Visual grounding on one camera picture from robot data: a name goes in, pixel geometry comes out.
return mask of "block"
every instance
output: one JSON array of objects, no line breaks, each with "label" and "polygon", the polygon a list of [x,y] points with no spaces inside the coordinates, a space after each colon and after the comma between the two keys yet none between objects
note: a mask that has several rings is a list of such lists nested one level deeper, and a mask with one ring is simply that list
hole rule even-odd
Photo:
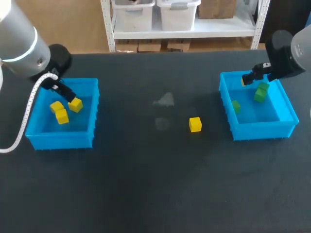
[{"label": "block", "polygon": [[66,124],[69,122],[68,115],[66,109],[58,110],[55,113],[56,119],[58,121],[58,124]]},{"label": "block", "polygon": [[200,132],[202,129],[202,123],[199,117],[194,117],[189,119],[189,127],[191,133]]},{"label": "block", "polygon": [[55,113],[55,112],[57,112],[57,111],[59,111],[59,110],[64,109],[64,106],[62,105],[61,102],[56,101],[56,102],[54,102],[54,103],[52,103],[52,104],[50,105],[50,109],[51,109],[52,113]]},{"label": "block", "polygon": [[240,113],[241,111],[241,105],[236,100],[232,101],[232,106],[235,113]]},{"label": "block", "polygon": [[262,103],[264,101],[266,95],[267,95],[267,91],[266,90],[258,88],[256,93],[255,93],[254,100],[257,101],[257,102]]},{"label": "block", "polygon": [[75,113],[78,113],[83,108],[82,100],[74,98],[73,101],[68,103],[68,107],[70,110],[74,111]]},{"label": "block", "polygon": [[263,90],[268,91],[269,86],[270,86],[270,85],[267,84],[267,83],[260,83],[260,84],[258,85],[258,88],[261,88],[261,89],[263,89]]},{"label": "block", "polygon": [[241,79],[241,84],[242,84],[242,87],[245,87],[245,84],[244,84],[243,78]]}]

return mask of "green cube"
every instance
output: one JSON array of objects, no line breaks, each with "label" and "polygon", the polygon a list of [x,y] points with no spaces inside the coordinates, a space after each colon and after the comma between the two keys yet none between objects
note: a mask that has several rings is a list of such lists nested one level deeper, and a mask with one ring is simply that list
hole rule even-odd
[{"label": "green cube", "polygon": [[254,100],[262,103],[264,101],[264,98],[266,97],[266,95],[267,95],[266,90],[258,88],[256,93],[255,93]]},{"label": "green cube", "polygon": [[236,100],[232,101],[232,106],[235,113],[239,113],[241,111],[241,105]]},{"label": "green cube", "polygon": [[268,91],[269,86],[270,86],[270,85],[267,84],[267,83],[260,83],[259,86],[258,86],[258,88]]}]

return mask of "yellow block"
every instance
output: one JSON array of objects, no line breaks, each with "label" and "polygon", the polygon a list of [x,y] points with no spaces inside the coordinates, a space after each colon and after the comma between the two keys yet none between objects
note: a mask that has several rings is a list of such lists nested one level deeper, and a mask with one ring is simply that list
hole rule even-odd
[{"label": "yellow block", "polygon": [[56,119],[58,121],[58,124],[66,124],[69,122],[68,115],[66,109],[58,110],[55,113]]},{"label": "yellow block", "polygon": [[80,99],[74,98],[73,101],[68,103],[68,107],[70,110],[74,111],[75,113],[78,113],[83,108],[83,104]]},{"label": "yellow block", "polygon": [[242,87],[245,87],[245,84],[244,84],[243,78],[241,78],[241,84],[242,84]]},{"label": "yellow block", "polygon": [[189,119],[189,127],[191,133],[200,132],[202,129],[202,123],[199,117],[194,117]]},{"label": "yellow block", "polygon": [[52,113],[55,113],[55,112],[57,112],[57,111],[59,111],[59,110],[64,109],[64,106],[62,105],[61,102],[56,101],[56,102],[54,102],[54,103],[52,103],[52,104],[50,105],[50,109],[51,109]]}]

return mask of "metal shelf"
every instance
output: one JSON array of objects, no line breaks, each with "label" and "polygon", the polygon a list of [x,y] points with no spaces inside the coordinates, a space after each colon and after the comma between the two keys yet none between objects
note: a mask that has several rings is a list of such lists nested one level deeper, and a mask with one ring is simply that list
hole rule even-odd
[{"label": "metal shelf", "polygon": [[115,39],[163,39],[163,38],[208,38],[254,36],[255,23],[245,5],[238,4],[233,18],[198,19],[194,21],[191,31],[162,31],[158,7],[153,10],[152,30],[149,32],[122,32],[118,18],[114,27]]},{"label": "metal shelf", "polygon": [[270,0],[259,0],[259,17],[257,24],[252,17],[252,9],[258,0],[238,0],[236,13],[228,19],[198,19],[194,21],[191,31],[162,31],[160,12],[154,7],[152,30],[149,32],[122,32],[118,19],[110,18],[110,0],[101,0],[106,27],[109,50],[115,52],[115,39],[170,39],[170,38],[208,38],[208,37],[246,37],[253,36],[251,49],[259,45],[262,28],[266,19]]}]

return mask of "blue plastic bin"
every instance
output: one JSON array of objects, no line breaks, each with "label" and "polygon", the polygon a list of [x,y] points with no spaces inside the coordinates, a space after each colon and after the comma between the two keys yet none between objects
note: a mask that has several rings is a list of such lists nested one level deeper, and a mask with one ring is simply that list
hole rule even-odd
[{"label": "blue plastic bin", "polygon": [[[92,148],[99,100],[98,80],[63,80],[82,100],[83,109],[75,113],[60,95],[41,88],[26,130],[26,137],[36,150]],[[58,124],[50,110],[50,104],[55,101],[60,101],[67,110],[69,123]]]},{"label": "blue plastic bin", "polygon": [[[268,83],[267,76],[263,80],[254,81],[243,87],[241,78],[250,71],[227,72],[220,74],[220,93],[228,117],[234,140],[251,140],[265,138],[290,137],[298,117],[288,100],[279,80],[270,82],[268,94],[263,103],[254,100],[255,92],[261,82]],[[241,105],[236,114],[232,101]]]}]

